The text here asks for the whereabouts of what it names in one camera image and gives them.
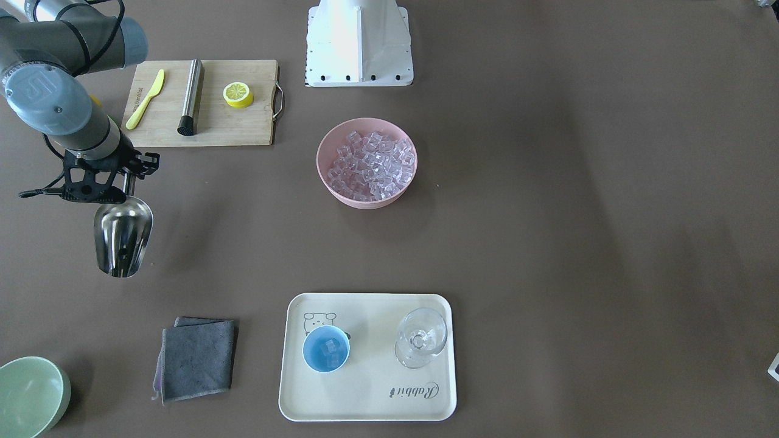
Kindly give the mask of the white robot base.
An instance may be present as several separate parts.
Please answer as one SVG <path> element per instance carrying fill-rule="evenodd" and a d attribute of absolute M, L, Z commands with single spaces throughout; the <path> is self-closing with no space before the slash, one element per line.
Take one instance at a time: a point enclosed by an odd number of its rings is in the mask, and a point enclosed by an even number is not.
<path fill-rule="evenodd" d="M 408 11 L 395 1 L 320 1 L 308 11 L 306 44 L 308 87 L 414 82 Z"/>

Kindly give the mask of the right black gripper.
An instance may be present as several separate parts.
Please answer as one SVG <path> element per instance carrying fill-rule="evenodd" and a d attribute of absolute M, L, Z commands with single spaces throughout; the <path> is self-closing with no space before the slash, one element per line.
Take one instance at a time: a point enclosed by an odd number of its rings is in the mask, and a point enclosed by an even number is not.
<path fill-rule="evenodd" d="M 78 203 L 124 203 L 127 195 L 114 186 L 114 180 L 117 174 L 128 172 L 130 162 L 131 174 L 144 179 L 159 169 L 159 153 L 137 153 L 128 137 L 121 137 L 117 149 L 99 160 L 78 158 L 67 151 L 60 197 Z"/>

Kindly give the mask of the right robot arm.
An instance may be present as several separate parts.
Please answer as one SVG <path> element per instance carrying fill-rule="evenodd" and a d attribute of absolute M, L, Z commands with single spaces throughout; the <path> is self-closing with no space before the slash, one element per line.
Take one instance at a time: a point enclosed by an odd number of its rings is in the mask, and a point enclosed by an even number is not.
<path fill-rule="evenodd" d="M 28 127 L 57 153 L 62 170 L 53 182 L 20 192 L 21 198 L 57 196 L 76 203 L 121 204 L 128 189 L 117 175 L 152 175 L 157 153 L 141 153 L 80 83 L 90 72 L 136 66 L 148 55 L 139 23 L 119 11 L 109 16 L 95 1 L 11 1 L 25 21 L 2 11 L 2 96 Z"/>

